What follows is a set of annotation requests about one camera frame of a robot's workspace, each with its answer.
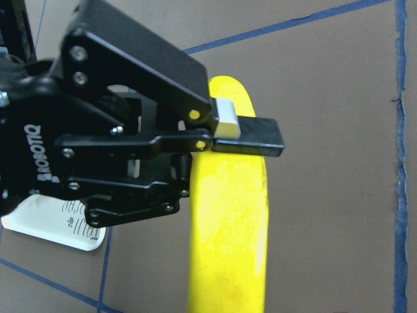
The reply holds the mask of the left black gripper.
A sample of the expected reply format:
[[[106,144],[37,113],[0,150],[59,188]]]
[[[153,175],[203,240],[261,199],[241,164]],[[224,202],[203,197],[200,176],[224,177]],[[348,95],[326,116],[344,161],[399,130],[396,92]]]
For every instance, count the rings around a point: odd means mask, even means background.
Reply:
[[[79,200],[113,226],[176,213],[212,145],[204,66],[105,1],[81,1],[58,58],[1,60],[1,214]]]

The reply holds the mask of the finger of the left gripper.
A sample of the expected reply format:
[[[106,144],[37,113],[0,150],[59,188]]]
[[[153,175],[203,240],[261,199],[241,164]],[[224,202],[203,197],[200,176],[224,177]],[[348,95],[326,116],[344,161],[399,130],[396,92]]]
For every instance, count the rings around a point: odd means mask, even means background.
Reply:
[[[237,114],[232,100],[216,98],[217,125],[212,150],[219,153],[278,157],[285,144],[274,119]]]

